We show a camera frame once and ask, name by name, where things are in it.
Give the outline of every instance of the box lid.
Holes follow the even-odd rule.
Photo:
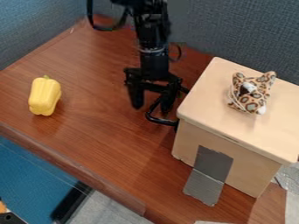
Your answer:
[[[265,115],[239,112],[227,105],[232,76],[260,72],[214,58],[177,110],[177,116],[284,165],[299,155],[299,87],[276,79]]]

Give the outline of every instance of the gray floor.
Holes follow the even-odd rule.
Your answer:
[[[68,224],[151,224],[100,192],[93,192]]]

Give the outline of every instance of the wooden table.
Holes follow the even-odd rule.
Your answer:
[[[186,47],[171,71],[190,88],[211,58]],[[155,223],[284,223],[286,192],[278,185],[258,200],[225,185],[215,207],[183,194],[191,167],[170,154],[173,128],[144,118],[156,94],[140,110],[130,106],[122,69],[137,65],[130,29],[75,27],[1,71],[2,135],[139,213],[144,204]],[[50,117],[33,115],[27,104],[32,80],[44,74],[63,88]]]
[[[193,166],[198,146],[233,158],[226,183],[260,197],[282,165],[299,156],[299,87],[276,79],[265,115],[239,112],[227,105],[232,77],[261,73],[231,61],[214,58],[177,110],[181,119],[174,157]]]

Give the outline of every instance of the toy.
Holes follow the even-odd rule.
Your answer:
[[[276,73],[273,71],[261,77],[246,77],[243,73],[235,73],[227,95],[228,105],[239,111],[264,115],[275,78]]]
[[[35,79],[28,100],[29,110],[35,115],[50,116],[61,97],[61,86],[49,76]]]

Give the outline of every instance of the stuffed animal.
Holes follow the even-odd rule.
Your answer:
[[[272,71],[261,77],[246,77],[243,73],[235,73],[227,95],[228,105],[250,114],[265,114],[275,78],[276,73]]]

